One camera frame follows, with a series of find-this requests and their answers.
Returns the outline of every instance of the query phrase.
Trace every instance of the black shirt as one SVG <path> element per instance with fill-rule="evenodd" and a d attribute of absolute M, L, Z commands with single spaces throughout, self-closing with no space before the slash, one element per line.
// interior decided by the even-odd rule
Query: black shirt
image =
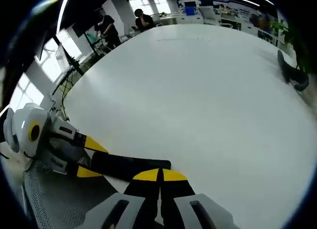
<path fill-rule="evenodd" d="M 146 14 L 143 14 L 143 19 L 144 19 L 145 22 L 148 22 L 148 23 L 149 23 L 148 26 L 144 27 L 144 26 L 142 25 L 142 22 L 141 22 L 141 18 L 140 18 L 140 17 L 138 17 L 138 18 L 135 20 L 135 25 L 137 25 L 137 27 L 138 27 L 138 29 L 139 29 L 140 31 L 143 32 L 143 31 L 145 31 L 145 30 L 149 30 L 149 29 L 151 29 L 151 28 L 154 27 L 153 19 L 151 18 L 151 16 L 148 16 L 148 15 L 146 15 Z"/>
<path fill-rule="evenodd" d="M 105 15 L 103 23 L 100 26 L 98 26 L 98 24 L 95 24 L 95 31 L 100 31 L 101 33 L 104 33 L 104 31 L 107 29 L 107 27 L 113 23 L 114 23 L 113 18 L 110 17 L 109 15 Z M 108 36 L 113 36 L 113 35 L 117 36 L 118 35 L 118 31 L 114 25 L 112 25 L 110 27 L 110 29 L 107 31 L 106 35 L 108 35 Z"/>

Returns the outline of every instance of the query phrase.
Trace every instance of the window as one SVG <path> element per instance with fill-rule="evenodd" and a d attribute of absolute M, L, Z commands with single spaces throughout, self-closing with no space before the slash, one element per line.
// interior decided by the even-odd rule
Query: window
<path fill-rule="evenodd" d="M 154 2 L 158 8 L 159 13 L 171 13 L 167 0 L 154 0 Z"/>
<path fill-rule="evenodd" d="M 35 87 L 25 73 L 22 74 L 16 85 L 11 100 L 10 108 L 13 111 L 24 108 L 27 103 L 40 105 L 44 95 Z"/>
<path fill-rule="evenodd" d="M 131 5 L 133 11 L 140 8 L 140 9 L 142 9 L 144 14 L 147 14 L 147 15 L 154 14 L 152 7 L 149 3 L 149 0 L 130 0 L 129 3 Z"/>
<path fill-rule="evenodd" d="M 64 29 L 61 30 L 56 36 L 71 57 L 76 59 L 81 56 L 82 53 Z M 57 43 L 53 38 L 51 38 L 44 45 L 41 60 L 39 60 L 36 56 L 34 57 L 36 63 L 42 68 L 42 71 L 53 83 L 62 73 L 55 56 L 57 48 Z"/>

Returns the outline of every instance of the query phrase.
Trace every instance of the white tabletop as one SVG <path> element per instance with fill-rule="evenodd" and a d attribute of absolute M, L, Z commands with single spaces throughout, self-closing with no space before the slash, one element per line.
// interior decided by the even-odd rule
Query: white tabletop
<path fill-rule="evenodd" d="M 153 28 L 92 66 L 64 105 L 111 153 L 170 160 L 240 228 L 281 228 L 311 181 L 317 126 L 277 50 L 224 27 Z"/>

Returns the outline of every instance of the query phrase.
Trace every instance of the person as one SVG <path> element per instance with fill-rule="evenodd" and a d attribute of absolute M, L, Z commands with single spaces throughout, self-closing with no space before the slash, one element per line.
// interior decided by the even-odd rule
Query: person
<path fill-rule="evenodd" d="M 135 10 L 134 15 L 137 17 L 135 20 L 135 25 L 137 26 L 137 28 L 134 28 L 135 31 L 144 32 L 154 27 L 153 19 L 151 16 L 144 14 L 142 9 Z"/>
<path fill-rule="evenodd" d="M 114 19 L 109 15 L 103 16 L 102 21 L 95 25 L 95 32 L 96 37 L 98 36 L 98 32 L 100 32 L 101 37 L 105 37 L 107 47 L 111 50 L 114 49 L 114 46 L 117 47 L 121 44 L 118 31 L 114 26 Z"/>

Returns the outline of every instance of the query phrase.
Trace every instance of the green plant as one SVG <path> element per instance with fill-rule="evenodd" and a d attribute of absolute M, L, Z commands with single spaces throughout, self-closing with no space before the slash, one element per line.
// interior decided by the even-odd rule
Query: green plant
<path fill-rule="evenodd" d="M 281 30 L 281 35 L 284 36 L 285 45 L 291 44 L 293 46 L 293 49 L 296 53 L 297 68 L 306 73 L 312 72 L 313 70 L 309 61 L 310 54 L 300 33 L 293 26 L 293 24 L 289 22 L 286 26 L 284 25 L 284 20 L 281 20 L 281 22 L 273 22 L 271 26 L 272 29 L 275 29 L 277 32 Z"/>

